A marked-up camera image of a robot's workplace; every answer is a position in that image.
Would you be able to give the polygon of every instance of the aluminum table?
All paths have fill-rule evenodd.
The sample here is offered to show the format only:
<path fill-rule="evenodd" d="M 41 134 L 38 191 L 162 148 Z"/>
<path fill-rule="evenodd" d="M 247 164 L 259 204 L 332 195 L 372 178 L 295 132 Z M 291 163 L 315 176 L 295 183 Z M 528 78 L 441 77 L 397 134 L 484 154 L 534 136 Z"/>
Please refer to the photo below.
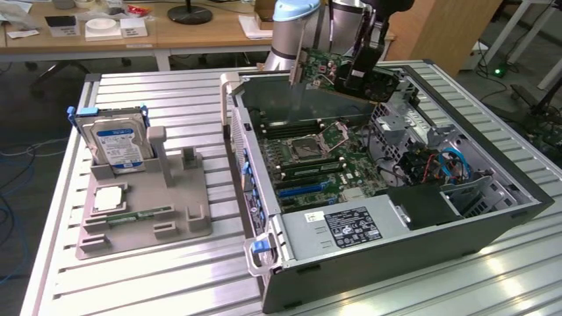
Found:
<path fill-rule="evenodd" d="M 435 65 L 408 63 L 556 202 L 479 253 L 275 315 L 560 313 L 562 171 Z M 219 123 L 219 75 L 248 69 L 108 74 L 84 84 L 80 107 L 145 104 L 150 124 L 168 128 L 165 149 L 197 147 L 204 156 L 213 232 L 78 261 L 74 247 L 90 155 L 73 130 L 22 315 L 260 315 Z M 445 115 L 419 96 L 419 106 L 435 124 L 445 124 Z"/>

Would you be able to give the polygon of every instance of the motherboard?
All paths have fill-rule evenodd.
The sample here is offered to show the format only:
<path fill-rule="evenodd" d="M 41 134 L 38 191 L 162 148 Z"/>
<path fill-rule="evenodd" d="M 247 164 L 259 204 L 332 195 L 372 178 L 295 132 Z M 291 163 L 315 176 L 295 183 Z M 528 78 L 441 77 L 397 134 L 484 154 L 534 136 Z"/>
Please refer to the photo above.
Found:
<path fill-rule="evenodd" d="M 387 102 L 399 84 L 399 73 L 373 67 L 361 74 L 360 85 L 351 88 L 347 84 L 351 65 L 351 57 L 305 48 L 299 53 L 289 82 L 304 83 L 307 89 L 321 89 L 369 101 Z"/>
<path fill-rule="evenodd" d="M 348 121 L 261 130 L 257 142 L 284 213 L 383 194 L 388 187 Z"/>

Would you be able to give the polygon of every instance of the blue latch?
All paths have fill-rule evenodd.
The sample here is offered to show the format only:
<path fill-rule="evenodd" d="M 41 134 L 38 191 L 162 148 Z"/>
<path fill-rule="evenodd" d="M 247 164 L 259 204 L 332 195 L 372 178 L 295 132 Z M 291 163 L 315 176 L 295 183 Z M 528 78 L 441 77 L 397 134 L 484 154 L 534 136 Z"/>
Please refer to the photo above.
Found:
<path fill-rule="evenodd" d="M 76 130 L 78 131 L 78 134 L 80 134 L 78 125 L 76 124 L 76 108 L 74 107 L 66 108 L 66 119 L 68 119 L 68 122 L 70 122 L 72 126 L 76 127 Z"/>
<path fill-rule="evenodd" d="M 78 110 L 78 115 L 81 117 L 96 117 L 98 113 L 98 109 L 96 107 L 82 107 Z"/>
<path fill-rule="evenodd" d="M 248 173 L 248 169 L 249 169 L 249 161 L 245 161 L 244 166 L 243 166 L 243 174 Z"/>
<path fill-rule="evenodd" d="M 252 243 L 252 253 L 257 254 L 271 250 L 269 243 L 267 240 L 257 240 Z"/>
<path fill-rule="evenodd" d="M 144 126 L 149 127 L 149 120 L 148 120 L 148 108 L 142 103 L 140 107 L 140 114 L 142 114 Z"/>

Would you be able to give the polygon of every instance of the wooden cabinet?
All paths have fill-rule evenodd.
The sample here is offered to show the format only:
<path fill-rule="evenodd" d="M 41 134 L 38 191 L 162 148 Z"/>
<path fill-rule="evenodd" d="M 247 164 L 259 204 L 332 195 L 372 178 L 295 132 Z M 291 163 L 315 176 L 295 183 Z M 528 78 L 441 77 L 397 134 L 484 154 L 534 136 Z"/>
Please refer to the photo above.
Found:
<path fill-rule="evenodd" d="M 392 15 L 387 61 L 431 59 L 455 76 L 502 0 L 415 0 Z"/>

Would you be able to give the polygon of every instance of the warning label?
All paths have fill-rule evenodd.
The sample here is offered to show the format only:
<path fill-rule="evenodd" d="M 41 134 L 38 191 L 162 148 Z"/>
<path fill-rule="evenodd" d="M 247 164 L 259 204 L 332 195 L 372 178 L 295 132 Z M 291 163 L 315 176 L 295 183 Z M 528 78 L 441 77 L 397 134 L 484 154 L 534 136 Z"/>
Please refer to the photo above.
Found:
<path fill-rule="evenodd" d="M 364 207 L 325 214 L 324 219 L 339 248 L 383 238 Z"/>

